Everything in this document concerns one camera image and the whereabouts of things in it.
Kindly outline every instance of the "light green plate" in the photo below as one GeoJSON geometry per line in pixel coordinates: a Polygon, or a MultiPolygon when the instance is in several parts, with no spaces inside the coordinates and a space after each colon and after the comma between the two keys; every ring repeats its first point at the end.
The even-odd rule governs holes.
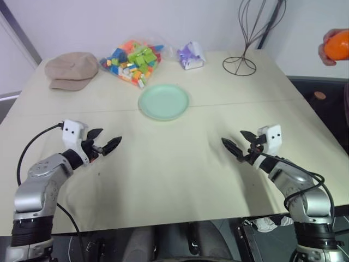
{"type": "Polygon", "coordinates": [[[157,85],[147,88],[140,96],[141,111],[156,120],[173,120],[189,105],[187,93],[175,85],[157,85]]]}

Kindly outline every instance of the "orange ball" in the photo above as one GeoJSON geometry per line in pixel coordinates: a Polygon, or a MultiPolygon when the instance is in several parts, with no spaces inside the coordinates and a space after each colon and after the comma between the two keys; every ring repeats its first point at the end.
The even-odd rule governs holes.
{"type": "Polygon", "coordinates": [[[349,59],[349,30],[331,37],[325,44],[324,51],[332,60],[349,59]]]}

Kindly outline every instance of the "beige cap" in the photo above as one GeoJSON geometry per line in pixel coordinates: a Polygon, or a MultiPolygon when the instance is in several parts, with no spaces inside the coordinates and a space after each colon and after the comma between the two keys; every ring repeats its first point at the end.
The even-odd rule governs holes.
{"type": "Polygon", "coordinates": [[[45,74],[52,78],[50,88],[78,91],[98,72],[98,61],[91,53],[65,53],[48,61],[45,74]]]}

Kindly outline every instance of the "purple toy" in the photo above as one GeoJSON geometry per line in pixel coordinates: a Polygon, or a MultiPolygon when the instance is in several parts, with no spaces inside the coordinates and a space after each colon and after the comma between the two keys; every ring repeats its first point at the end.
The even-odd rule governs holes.
{"type": "Polygon", "coordinates": [[[177,51],[179,63],[185,70],[203,67],[205,57],[198,42],[191,41],[182,50],[177,51]]]}

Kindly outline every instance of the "plastic bag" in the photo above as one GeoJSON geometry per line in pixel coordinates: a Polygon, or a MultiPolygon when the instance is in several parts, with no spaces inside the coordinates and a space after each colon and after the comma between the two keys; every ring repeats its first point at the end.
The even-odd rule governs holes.
{"type": "Polygon", "coordinates": [[[111,74],[144,88],[161,62],[162,44],[128,40],[115,49],[109,57],[100,60],[101,66],[111,74]]]}

